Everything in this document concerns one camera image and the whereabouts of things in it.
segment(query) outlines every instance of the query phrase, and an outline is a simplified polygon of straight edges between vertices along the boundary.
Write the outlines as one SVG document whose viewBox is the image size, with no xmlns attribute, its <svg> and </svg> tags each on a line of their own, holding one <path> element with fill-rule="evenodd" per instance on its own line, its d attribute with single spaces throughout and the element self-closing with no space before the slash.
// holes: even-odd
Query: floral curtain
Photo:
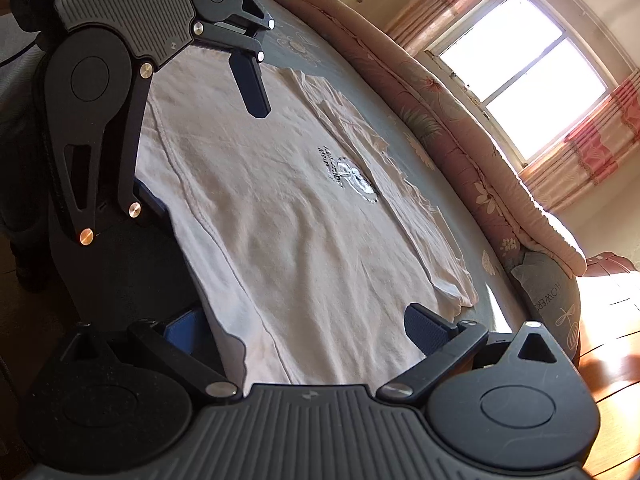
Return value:
<svg viewBox="0 0 640 480">
<path fill-rule="evenodd" d="M 385 32 L 415 56 L 446 31 L 474 0 L 411 0 L 386 26 Z"/>
<path fill-rule="evenodd" d="M 640 142 L 636 69 L 553 148 L 519 174 L 545 209 L 557 212 L 614 173 Z"/>
</svg>

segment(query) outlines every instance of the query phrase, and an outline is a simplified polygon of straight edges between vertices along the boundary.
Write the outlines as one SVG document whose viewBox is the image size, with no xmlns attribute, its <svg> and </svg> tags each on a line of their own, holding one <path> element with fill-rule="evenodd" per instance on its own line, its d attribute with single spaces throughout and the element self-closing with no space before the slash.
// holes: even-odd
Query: wooden floor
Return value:
<svg viewBox="0 0 640 480">
<path fill-rule="evenodd" d="M 585 464 L 597 480 L 640 472 L 640 273 L 579 278 L 579 371 L 598 404 L 600 433 Z"/>
</svg>

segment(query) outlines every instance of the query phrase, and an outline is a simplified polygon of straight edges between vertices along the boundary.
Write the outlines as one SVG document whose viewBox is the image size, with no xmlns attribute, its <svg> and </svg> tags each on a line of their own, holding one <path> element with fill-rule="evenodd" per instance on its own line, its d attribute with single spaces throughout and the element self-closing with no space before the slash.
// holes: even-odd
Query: window pane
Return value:
<svg viewBox="0 0 640 480">
<path fill-rule="evenodd" d="M 569 40 L 563 40 L 487 109 L 525 158 L 581 119 L 606 87 Z"/>
<path fill-rule="evenodd" d="M 529 0 L 506 0 L 440 58 L 484 101 L 561 34 Z"/>
</svg>

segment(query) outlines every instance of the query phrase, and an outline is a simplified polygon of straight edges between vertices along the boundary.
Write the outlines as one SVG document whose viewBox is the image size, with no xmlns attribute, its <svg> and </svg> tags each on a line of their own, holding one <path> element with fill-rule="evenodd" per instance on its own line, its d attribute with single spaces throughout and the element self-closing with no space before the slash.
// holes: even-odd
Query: window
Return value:
<svg viewBox="0 0 640 480">
<path fill-rule="evenodd" d="M 526 164 L 607 94 L 577 45 L 535 0 L 494 0 L 433 50 Z"/>
</svg>

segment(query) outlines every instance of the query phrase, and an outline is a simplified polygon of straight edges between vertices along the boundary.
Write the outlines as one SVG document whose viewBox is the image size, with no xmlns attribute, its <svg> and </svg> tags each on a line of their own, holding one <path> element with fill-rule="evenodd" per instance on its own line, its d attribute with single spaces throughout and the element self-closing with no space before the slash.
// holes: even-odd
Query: curtain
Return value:
<svg viewBox="0 0 640 480">
<path fill-rule="evenodd" d="M 564 139 L 519 174 L 545 209 L 557 212 L 614 173 L 640 142 L 636 69 Z"/>
<path fill-rule="evenodd" d="M 385 32 L 415 56 L 447 30 L 474 0 L 411 0 L 386 26 Z"/>
</svg>

